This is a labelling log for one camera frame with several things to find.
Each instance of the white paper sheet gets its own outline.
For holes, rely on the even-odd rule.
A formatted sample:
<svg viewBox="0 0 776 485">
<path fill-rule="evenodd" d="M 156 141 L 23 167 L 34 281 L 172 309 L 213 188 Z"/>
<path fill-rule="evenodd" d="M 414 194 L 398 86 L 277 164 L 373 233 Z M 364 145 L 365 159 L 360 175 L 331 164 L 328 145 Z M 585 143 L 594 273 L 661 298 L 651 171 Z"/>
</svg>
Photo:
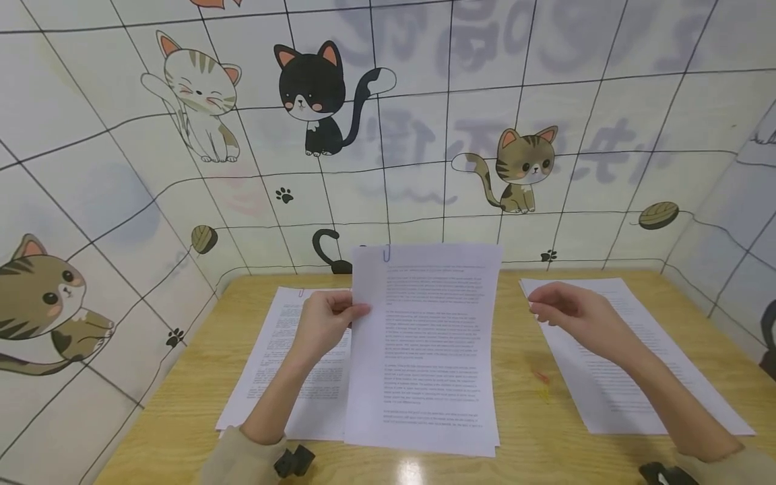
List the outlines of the white paper sheet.
<svg viewBox="0 0 776 485">
<path fill-rule="evenodd" d="M 495 456 L 490 373 L 501 248 L 355 248 L 345 442 Z"/>
<path fill-rule="evenodd" d="M 523 279 L 521 286 L 527 296 L 549 282 Z M 752 428 L 727 404 L 622 279 L 573 279 L 565 282 L 605 296 L 646 346 L 666 363 L 728 431 L 734 435 L 754 435 Z M 590 433 L 667 433 L 644 393 L 622 369 L 589 352 L 560 327 L 541 327 Z"/>
<path fill-rule="evenodd" d="M 242 424 L 277 372 L 293 342 L 302 305 L 313 290 L 278 288 L 243 373 L 216 425 Z M 350 330 L 307 377 L 291 412 L 290 439 L 342 441 L 348 402 Z"/>
</svg>

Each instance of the cat ear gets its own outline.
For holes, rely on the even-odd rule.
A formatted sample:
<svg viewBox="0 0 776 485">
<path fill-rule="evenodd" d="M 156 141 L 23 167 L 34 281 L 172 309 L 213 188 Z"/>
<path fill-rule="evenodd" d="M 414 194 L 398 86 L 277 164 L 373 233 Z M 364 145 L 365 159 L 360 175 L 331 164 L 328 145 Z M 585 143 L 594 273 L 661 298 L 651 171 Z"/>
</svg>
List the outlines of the cat ear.
<svg viewBox="0 0 776 485">
<path fill-rule="evenodd" d="M 283 69 L 289 62 L 296 59 L 299 53 L 291 47 L 286 47 L 282 44 L 275 45 L 275 59 L 280 64 L 280 68 Z"/>
<path fill-rule="evenodd" d="M 555 140 L 555 135 L 557 134 L 558 134 L 558 127 L 553 125 L 550 128 L 545 128 L 544 130 L 538 132 L 536 136 L 544 138 L 548 142 L 552 143 L 553 140 Z"/>
<path fill-rule="evenodd" d="M 513 141 L 517 140 L 519 137 L 520 137 L 520 135 L 518 134 L 517 131 L 514 131 L 511 128 L 507 128 L 501 134 L 501 139 L 498 141 L 498 146 L 500 148 L 506 148 L 507 145 L 509 145 Z"/>
<path fill-rule="evenodd" d="M 240 77 L 242 76 L 242 69 L 240 69 L 240 66 L 235 64 L 221 64 L 221 67 L 227 72 L 227 76 L 232 80 L 232 84 L 236 86 L 237 83 L 240 82 Z"/>
<path fill-rule="evenodd" d="M 320 46 L 320 49 L 318 49 L 318 55 L 321 56 L 323 59 L 326 59 L 327 61 L 331 62 L 338 68 L 342 66 L 342 61 L 339 55 L 339 49 L 334 44 L 334 42 L 331 42 L 330 40 L 327 40 L 326 42 L 324 42 L 324 45 Z"/>
<path fill-rule="evenodd" d="M 24 234 L 22 237 L 22 243 L 13 253 L 13 259 L 25 258 L 27 256 L 40 256 L 46 255 L 46 248 L 38 241 L 38 238 L 32 234 Z"/>
<path fill-rule="evenodd" d="M 181 50 L 181 47 L 161 30 L 156 31 L 156 40 L 159 41 L 159 48 L 161 49 L 161 53 L 164 54 L 165 58 L 176 50 Z"/>
</svg>

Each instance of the cat face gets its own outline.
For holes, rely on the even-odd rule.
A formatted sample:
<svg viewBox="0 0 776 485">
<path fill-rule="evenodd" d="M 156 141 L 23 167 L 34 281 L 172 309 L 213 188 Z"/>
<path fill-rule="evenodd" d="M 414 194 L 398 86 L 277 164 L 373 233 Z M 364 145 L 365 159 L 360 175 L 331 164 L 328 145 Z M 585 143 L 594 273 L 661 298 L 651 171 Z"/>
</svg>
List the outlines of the cat face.
<svg viewBox="0 0 776 485">
<path fill-rule="evenodd" d="M 183 104 L 199 113 L 220 116 L 237 102 L 234 86 L 241 70 L 233 64 L 219 64 L 211 56 L 182 49 L 162 31 L 157 40 L 165 56 L 165 81 Z"/>
<path fill-rule="evenodd" d="M 20 340 L 52 331 L 81 309 L 85 294 L 81 273 L 49 256 L 27 234 L 11 261 L 0 266 L 0 338 Z"/>
<path fill-rule="evenodd" d="M 552 142 L 557 133 L 557 126 L 524 137 L 513 129 L 505 130 L 498 141 L 498 176 L 515 185 L 535 184 L 547 178 L 555 166 Z"/>
<path fill-rule="evenodd" d="M 337 46 L 327 40 L 317 54 L 275 46 L 280 64 L 280 99 L 289 115 L 302 121 L 328 118 L 345 102 L 345 78 Z"/>
</svg>

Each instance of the cat wallpaper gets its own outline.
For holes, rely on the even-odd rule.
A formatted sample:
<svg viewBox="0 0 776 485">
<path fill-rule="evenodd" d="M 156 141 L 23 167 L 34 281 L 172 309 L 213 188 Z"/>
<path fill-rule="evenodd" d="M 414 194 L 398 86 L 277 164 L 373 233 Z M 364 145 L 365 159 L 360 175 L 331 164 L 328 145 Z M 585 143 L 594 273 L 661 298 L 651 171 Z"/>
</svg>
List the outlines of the cat wallpaper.
<svg viewBox="0 0 776 485">
<path fill-rule="evenodd" d="M 661 272 L 774 375 L 774 18 L 0 2 L 0 483 L 94 482 L 232 281 L 359 245 Z"/>
</svg>

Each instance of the paw print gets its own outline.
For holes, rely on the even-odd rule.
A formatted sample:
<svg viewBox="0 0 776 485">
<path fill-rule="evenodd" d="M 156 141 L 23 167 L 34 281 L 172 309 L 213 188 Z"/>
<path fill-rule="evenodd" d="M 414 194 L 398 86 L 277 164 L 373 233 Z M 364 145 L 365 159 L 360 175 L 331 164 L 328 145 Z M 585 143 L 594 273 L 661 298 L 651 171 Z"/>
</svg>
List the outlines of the paw print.
<svg viewBox="0 0 776 485">
<path fill-rule="evenodd" d="M 168 336 L 169 338 L 167 339 L 167 345 L 175 348 L 175 346 L 178 345 L 178 342 L 183 340 L 183 330 L 176 328 L 172 332 L 168 333 Z"/>
<path fill-rule="evenodd" d="M 293 200 L 291 189 L 284 189 L 281 187 L 280 190 L 275 190 L 275 194 L 277 195 L 276 199 L 282 200 L 284 204 L 287 204 Z"/>
<path fill-rule="evenodd" d="M 542 262 L 552 262 L 558 257 L 558 251 L 552 249 L 547 250 L 546 253 L 542 253 Z"/>
</svg>

